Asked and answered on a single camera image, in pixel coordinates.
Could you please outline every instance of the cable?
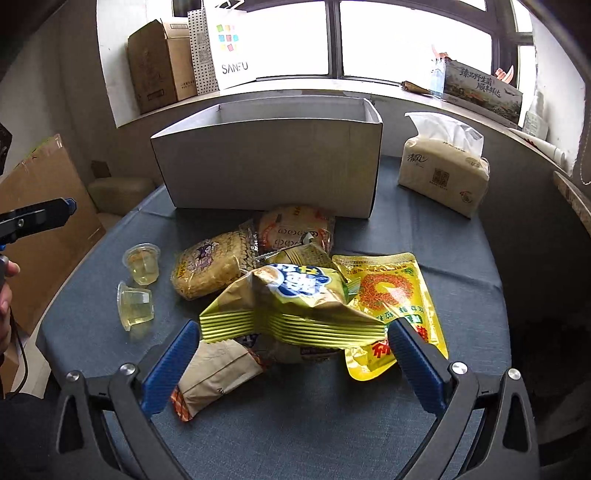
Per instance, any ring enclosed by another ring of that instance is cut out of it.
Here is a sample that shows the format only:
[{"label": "cable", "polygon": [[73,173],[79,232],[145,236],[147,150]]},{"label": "cable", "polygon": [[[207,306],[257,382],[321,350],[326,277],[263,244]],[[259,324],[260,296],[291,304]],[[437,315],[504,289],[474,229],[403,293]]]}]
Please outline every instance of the cable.
[{"label": "cable", "polygon": [[17,323],[14,320],[14,315],[12,314],[12,309],[10,309],[10,325],[11,325],[12,329],[14,330],[14,333],[17,336],[18,346],[21,348],[22,361],[25,364],[25,375],[23,376],[23,378],[21,380],[21,383],[17,387],[17,389],[14,392],[9,392],[9,393],[6,394],[6,399],[7,400],[12,400],[18,393],[20,393],[20,391],[22,390],[22,388],[25,386],[25,383],[27,382],[27,377],[29,376],[29,365],[27,363],[27,356],[25,355],[25,349],[22,346],[21,337],[18,334]]}]

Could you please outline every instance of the yellow liquid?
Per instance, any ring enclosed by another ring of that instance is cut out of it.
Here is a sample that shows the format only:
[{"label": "yellow liquid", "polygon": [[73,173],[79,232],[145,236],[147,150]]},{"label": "yellow liquid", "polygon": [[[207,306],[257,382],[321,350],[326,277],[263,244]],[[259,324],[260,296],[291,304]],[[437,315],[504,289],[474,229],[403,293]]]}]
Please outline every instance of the yellow liquid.
[{"label": "yellow liquid", "polygon": [[158,258],[151,251],[143,250],[131,254],[127,264],[138,285],[149,285],[158,278]]},{"label": "yellow liquid", "polygon": [[132,325],[144,323],[154,318],[154,304],[149,293],[144,291],[124,291],[119,299],[119,317],[127,331]]}]

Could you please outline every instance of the tissue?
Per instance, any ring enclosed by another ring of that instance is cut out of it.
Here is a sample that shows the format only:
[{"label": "tissue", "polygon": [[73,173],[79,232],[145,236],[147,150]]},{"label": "tissue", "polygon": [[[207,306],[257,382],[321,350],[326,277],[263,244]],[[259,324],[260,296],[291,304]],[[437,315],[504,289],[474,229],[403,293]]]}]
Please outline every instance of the tissue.
[{"label": "tissue", "polygon": [[410,112],[418,135],[404,144],[398,184],[471,218],[488,188],[484,136],[442,113]]}]

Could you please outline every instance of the plastic cup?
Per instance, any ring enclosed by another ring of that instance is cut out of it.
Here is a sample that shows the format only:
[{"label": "plastic cup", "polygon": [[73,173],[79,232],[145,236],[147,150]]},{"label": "plastic cup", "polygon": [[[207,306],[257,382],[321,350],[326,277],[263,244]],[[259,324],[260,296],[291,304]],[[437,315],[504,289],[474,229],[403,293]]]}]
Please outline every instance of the plastic cup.
[{"label": "plastic cup", "polygon": [[125,265],[138,285],[150,285],[158,278],[160,249],[153,244],[139,244],[123,254]]},{"label": "plastic cup", "polygon": [[117,308],[121,324],[129,332],[132,325],[148,322],[154,318],[152,292],[146,288],[131,288],[124,282],[119,282]]}]

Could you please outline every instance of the white bottle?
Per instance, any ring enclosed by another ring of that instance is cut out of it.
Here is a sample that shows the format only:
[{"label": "white bottle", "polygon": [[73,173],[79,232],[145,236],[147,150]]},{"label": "white bottle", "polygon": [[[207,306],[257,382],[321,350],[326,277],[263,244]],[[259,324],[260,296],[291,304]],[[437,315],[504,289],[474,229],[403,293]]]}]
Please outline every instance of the white bottle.
[{"label": "white bottle", "polygon": [[546,140],[548,136],[548,123],[543,118],[543,112],[544,94],[536,90],[530,109],[525,113],[525,121],[523,123],[524,133],[541,140]]}]

